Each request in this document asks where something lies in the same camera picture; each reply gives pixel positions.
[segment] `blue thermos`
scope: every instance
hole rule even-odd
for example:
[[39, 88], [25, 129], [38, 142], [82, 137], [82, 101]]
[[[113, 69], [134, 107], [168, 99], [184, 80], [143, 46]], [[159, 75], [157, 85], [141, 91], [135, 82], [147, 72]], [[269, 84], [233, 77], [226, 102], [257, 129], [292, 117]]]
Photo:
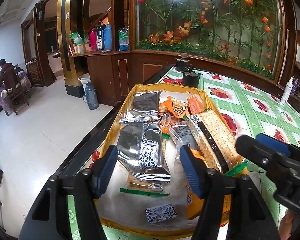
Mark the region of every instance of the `blue thermos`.
[[103, 37], [105, 39], [105, 50], [111, 50], [112, 49], [111, 24], [108, 24], [102, 32], [103, 32]]
[[86, 88], [84, 89], [83, 101], [88, 104], [90, 110], [94, 110], [99, 107], [96, 89], [91, 82], [88, 82]]

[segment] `white bucket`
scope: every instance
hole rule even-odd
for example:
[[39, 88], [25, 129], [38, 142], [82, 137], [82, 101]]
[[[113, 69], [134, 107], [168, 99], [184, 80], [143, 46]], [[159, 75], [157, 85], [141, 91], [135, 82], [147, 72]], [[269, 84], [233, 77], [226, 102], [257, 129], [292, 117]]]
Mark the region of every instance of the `white bucket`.
[[85, 89], [86, 86], [87, 86], [87, 83], [88, 83], [88, 82], [91, 82], [91, 80], [90, 80], [90, 74], [89, 74], [89, 73], [84, 74], [84, 75], [82, 75], [81, 77], [78, 77], [78, 80], [81, 81], [82, 86], [83, 86], [83, 91], [84, 91], [84, 89]]

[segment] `glass display case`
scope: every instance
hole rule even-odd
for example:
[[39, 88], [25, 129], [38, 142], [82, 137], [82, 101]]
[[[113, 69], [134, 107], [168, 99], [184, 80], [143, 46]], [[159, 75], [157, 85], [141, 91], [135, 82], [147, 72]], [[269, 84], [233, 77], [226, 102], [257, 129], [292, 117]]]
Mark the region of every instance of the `glass display case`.
[[138, 0], [136, 48], [186, 52], [273, 79], [279, 0]]

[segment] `purple bottle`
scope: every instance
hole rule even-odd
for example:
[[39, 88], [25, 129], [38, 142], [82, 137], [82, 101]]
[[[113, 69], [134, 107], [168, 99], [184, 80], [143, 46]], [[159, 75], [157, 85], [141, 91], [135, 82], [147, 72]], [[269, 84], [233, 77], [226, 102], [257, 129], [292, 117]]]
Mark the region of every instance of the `purple bottle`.
[[298, 87], [298, 79], [293, 78], [293, 83], [292, 83], [292, 90], [290, 95], [293, 96], [296, 93]]

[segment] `chair back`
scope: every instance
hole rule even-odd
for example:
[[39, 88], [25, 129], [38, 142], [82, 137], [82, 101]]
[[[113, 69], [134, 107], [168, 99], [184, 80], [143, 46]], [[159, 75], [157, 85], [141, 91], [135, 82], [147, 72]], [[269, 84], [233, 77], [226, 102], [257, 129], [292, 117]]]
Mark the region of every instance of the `chair back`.
[[12, 89], [12, 93], [15, 94], [18, 92], [16, 85], [19, 83], [18, 77], [14, 73], [14, 68], [10, 67], [2, 74], [4, 86], [6, 90]]

